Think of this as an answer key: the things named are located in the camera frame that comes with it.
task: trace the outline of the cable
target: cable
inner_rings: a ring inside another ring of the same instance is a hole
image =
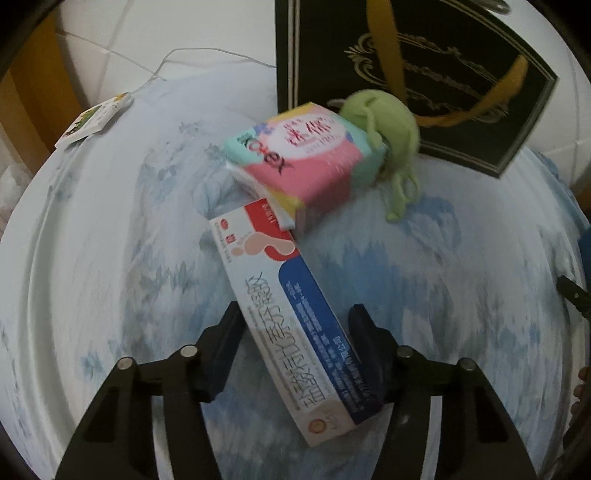
[[[234,51],[224,50],[223,48],[213,48],[213,47],[173,48],[171,51],[169,51],[164,56],[164,58],[160,62],[160,65],[158,65],[158,68],[155,70],[155,72],[152,74],[152,76],[148,80],[146,80],[143,85],[141,85],[140,87],[136,88],[132,93],[137,93],[139,90],[141,90],[142,88],[144,88],[149,82],[151,82],[155,78],[159,78],[160,80],[166,81],[165,78],[162,78],[160,75],[158,75],[158,72],[162,69],[162,67],[164,66],[164,64],[168,60],[168,57],[170,57],[176,51],[191,51],[191,50],[213,50],[213,51],[219,51],[219,52],[222,52],[222,53],[227,53],[228,55],[234,55],[236,57],[240,57],[242,59],[249,60],[249,61],[252,61],[254,63],[258,63],[259,65],[263,65],[265,67],[269,67],[269,68],[272,68],[272,69],[276,68],[275,65],[271,65],[270,63],[265,63],[264,61],[260,61],[260,60],[257,60],[255,58],[253,58],[253,57],[249,57],[248,55],[243,55],[242,53],[236,53]]]

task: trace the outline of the green plush toy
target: green plush toy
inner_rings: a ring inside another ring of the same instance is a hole
[[[369,145],[382,148],[382,139],[389,148],[382,177],[392,182],[392,204],[386,219],[402,219],[406,205],[420,195],[418,179],[413,172],[413,157],[418,152],[420,134],[413,113],[394,95],[381,90],[360,90],[345,100],[339,115],[365,130]],[[407,195],[405,184],[414,184]]]

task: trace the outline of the rectangular cardboard box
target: rectangular cardboard box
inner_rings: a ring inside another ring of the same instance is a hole
[[[352,345],[268,201],[210,223],[246,323],[308,444],[379,412]]]

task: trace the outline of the metal screw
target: metal screw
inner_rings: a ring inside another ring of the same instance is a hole
[[[131,365],[134,364],[134,359],[130,356],[125,356],[117,362],[117,368],[119,370],[127,370]]]
[[[460,367],[471,372],[476,369],[476,362],[472,358],[462,358],[460,360]]]
[[[181,348],[181,355],[185,358],[191,358],[192,356],[197,355],[197,347],[194,345],[185,345]]]
[[[408,345],[401,345],[398,347],[396,354],[400,358],[411,358],[414,355],[414,349],[413,347]]]

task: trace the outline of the gold ribbon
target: gold ribbon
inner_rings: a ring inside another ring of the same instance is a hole
[[[369,32],[374,40],[379,63],[390,91],[406,105],[407,91],[404,84],[402,54],[390,0],[367,0],[367,17]],[[470,110],[440,116],[415,115],[417,124],[420,127],[454,127],[487,112],[496,105],[507,103],[521,90],[527,68],[527,59],[519,55],[506,75]]]

